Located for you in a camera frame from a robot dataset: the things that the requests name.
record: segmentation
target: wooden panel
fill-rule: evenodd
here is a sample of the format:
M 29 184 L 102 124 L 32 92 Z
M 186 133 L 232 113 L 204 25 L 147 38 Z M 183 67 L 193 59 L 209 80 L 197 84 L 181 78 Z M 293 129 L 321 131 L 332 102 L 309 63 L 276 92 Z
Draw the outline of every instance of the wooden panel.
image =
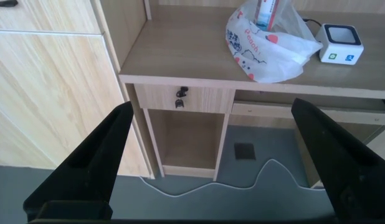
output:
M 146 20 L 142 0 L 92 0 L 92 4 L 97 13 L 97 19 L 104 30 L 103 35 L 112 65 L 118 73 Z M 124 99 L 132 102 L 135 113 L 132 125 L 136 134 L 136 143 L 138 143 L 137 148 L 141 149 L 150 172 L 150 178 L 154 178 L 158 170 L 158 163 L 134 86 L 120 85 L 120 88 Z
M 385 130 L 369 142 L 367 146 L 385 160 Z
M 218 114 L 169 111 L 163 165 L 215 169 Z
M 220 168 L 220 160 L 222 159 L 224 140 L 226 138 L 227 125 L 229 124 L 229 114 L 225 114 L 224 118 L 217 119 L 216 123 L 216 168 L 213 181 L 216 181 Z
M 316 106 L 323 106 L 328 108 L 385 111 L 385 104 L 382 100 L 340 96 L 321 96 L 237 90 L 235 91 L 234 101 L 281 103 L 292 105 L 296 98 L 309 101 L 310 103 L 313 103 Z
M 180 86 L 135 85 L 138 101 L 142 108 L 195 111 L 207 113 L 229 113 L 234 100 L 234 90 L 222 88 L 190 87 L 183 97 L 184 108 L 176 108 L 176 93 Z
M 122 102 L 101 35 L 0 32 L 0 108 L 56 165 Z M 149 176 L 134 128 L 119 174 Z
M 309 187 L 314 187 L 316 183 L 320 180 L 320 176 L 317 173 L 315 164 L 313 163 L 313 160 L 310 157 L 310 153 L 305 145 L 305 142 L 298 128 L 295 129 L 295 137 L 297 139 L 300 157 L 302 159 L 303 166 L 305 167 L 307 182 L 309 184 Z
M 321 63 L 314 56 L 299 77 L 268 84 L 249 80 L 225 42 L 219 41 L 225 38 L 224 28 L 233 11 L 152 7 L 153 20 L 145 24 L 130 51 L 121 81 L 385 99 L 385 14 L 302 13 L 320 22 L 355 26 L 366 50 L 355 66 Z
M 100 34 L 90 0 L 22 0 L 0 7 L 0 29 Z
M 245 0 L 159 0 L 160 5 L 239 7 Z M 385 0 L 291 0 L 299 11 L 385 13 Z
M 242 116 L 233 114 L 230 115 L 229 125 L 282 129 L 294 129 L 296 126 L 293 119 Z
M 164 174 L 214 177 L 223 114 L 144 111 Z
M 349 131 L 355 138 L 359 139 L 364 144 L 367 143 L 367 140 L 369 137 L 371 137 L 374 133 L 378 131 L 379 128 L 381 128 L 381 126 L 378 126 L 378 125 L 362 125 L 362 124 L 346 124 L 346 123 L 339 123 L 339 125 L 345 128 L 345 130 Z M 316 167 L 313 163 L 313 160 L 310 157 L 310 153 L 305 145 L 305 142 L 298 128 L 295 128 L 295 137 L 298 143 L 298 148 L 302 158 L 303 165 L 305 166 L 305 172 L 306 172 L 309 186 L 311 188 L 321 186 L 322 183 L 320 180 L 320 176 L 317 173 Z M 380 136 L 379 142 L 382 142 L 381 144 L 384 144 L 384 140 L 385 138 Z M 377 150 L 374 150 L 374 151 L 377 152 L 377 154 L 379 153 L 382 154 L 381 151 L 383 147 L 382 146 L 376 147 L 375 144 L 373 144 L 372 147 L 379 149 L 379 151 L 378 152 Z
M 93 0 L 108 48 L 120 71 L 146 21 L 143 0 Z
M 54 169 L 56 165 L 0 111 L 0 166 Z
M 190 177 L 213 178 L 215 174 L 214 169 L 203 169 L 194 167 L 180 167 L 164 165 L 163 170 L 167 175 L 182 175 Z
M 291 105 L 278 103 L 236 101 L 232 107 L 231 114 L 292 119 L 291 107 Z M 385 125 L 385 111 L 349 110 L 323 107 L 320 107 L 320 109 L 336 122 Z
M 148 109 L 143 109 L 143 111 L 153 143 L 156 160 L 158 161 L 159 171 L 161 172 L 161 176 L 164 177 L 162 161 L 165 160 L 168 133 L 168 129 L 166 127 L 167 120 L 164 114 L 165 111 L 158 110 L 154 113 L 150 113 Z

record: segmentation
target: desk shelf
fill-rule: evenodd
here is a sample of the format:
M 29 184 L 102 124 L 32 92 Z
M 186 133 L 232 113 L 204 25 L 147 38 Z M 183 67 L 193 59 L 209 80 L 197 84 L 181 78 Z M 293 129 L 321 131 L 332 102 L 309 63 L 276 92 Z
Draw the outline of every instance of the desk shelf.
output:
M 145 109 L 145 116 L 162 176 L 216 176 L 224 114 Z

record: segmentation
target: gray carpet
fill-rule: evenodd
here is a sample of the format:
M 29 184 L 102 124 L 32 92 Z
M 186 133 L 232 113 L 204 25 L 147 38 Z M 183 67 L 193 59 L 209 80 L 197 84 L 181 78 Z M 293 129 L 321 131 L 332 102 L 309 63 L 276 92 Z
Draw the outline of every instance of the gray carpet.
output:
M 254 144 L 256 161 L 237 161 L 235 142 Z M 270 161 L 250 190 L 210 185 L 191 194 L 171 198 L 137 177 L 118 177 L 110 205 L 113 218 L 210 219 L 210 220 L 306 220 L 327 217 L 333 209 L 324 191 L 307 187 L 303 164 L 292 130 L 229 126 L 218 181 L 249 187 L 269 159 L 281 162 L 293 175 Z M 0 224 L 24 223 L 25 198 L 50 174 L 49 170 L 0 167 Z M 178 177 L 148 180 L 163 192 L 181 194 L 210 179 Z

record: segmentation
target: white plastic bag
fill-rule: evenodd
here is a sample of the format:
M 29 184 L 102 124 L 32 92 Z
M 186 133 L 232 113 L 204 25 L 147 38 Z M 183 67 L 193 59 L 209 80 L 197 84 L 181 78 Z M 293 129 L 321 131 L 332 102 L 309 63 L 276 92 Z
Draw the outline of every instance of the white plastic bag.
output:
M 289 0 L 279 0 L 272 31 L 254 23 L 258 0 L 243 3 L 226 25 L 226 41 L 235 61 L 252 80 L 282 82 L 303 73 L 311 55 L 322 48 Z

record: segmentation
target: drawer lock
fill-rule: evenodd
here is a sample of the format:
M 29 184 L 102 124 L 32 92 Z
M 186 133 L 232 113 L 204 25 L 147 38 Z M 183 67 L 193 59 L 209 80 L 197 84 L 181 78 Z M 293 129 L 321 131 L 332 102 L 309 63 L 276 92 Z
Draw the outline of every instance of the drawer lock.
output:
M 187 96 L 187 94 L 186 94 L 187 91 L 188 91 L 188 87 L 182 86 L 182 87 L 180 88 L 180 90 L 176 93 L 176 96 L 177 96 L 178 98 L 185 97 L 185 96 Z M 174 102 L 174 105 L 175 105 L 176 108 L 178 108 L 178 107 L 180 107 L 180 106 L 181 106 L 181 107 L 184 107 L 184 102 L 183 102 L 182 99 L 177 99 L 177 100 Z

